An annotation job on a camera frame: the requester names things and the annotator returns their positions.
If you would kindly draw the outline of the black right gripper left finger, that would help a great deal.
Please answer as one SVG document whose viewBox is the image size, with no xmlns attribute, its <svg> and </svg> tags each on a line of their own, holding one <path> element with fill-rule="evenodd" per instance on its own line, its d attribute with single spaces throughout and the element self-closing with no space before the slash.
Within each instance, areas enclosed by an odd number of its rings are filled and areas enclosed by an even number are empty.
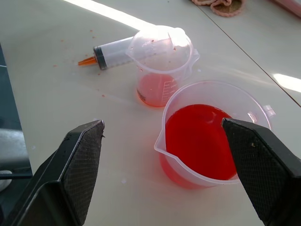
<svg viewBox="0 0 301 226">
<path fill-rule="evenodd" d="M 102 120 L 69 131 L 37 169 L 4 226 L 82 226 L 98 174 Z"/>
</svg>

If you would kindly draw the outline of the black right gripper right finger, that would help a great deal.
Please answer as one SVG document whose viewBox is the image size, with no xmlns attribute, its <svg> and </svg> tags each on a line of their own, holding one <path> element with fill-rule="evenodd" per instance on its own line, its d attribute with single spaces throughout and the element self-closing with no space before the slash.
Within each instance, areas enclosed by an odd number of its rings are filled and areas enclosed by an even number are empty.
<svg viewBox="0 0 301 226">
<path fill-rule="evenodd" d="M 266 226 L 301 224 L 301 161 L 268 128 L 223 118 L 238 177 Z"/>
</svg>

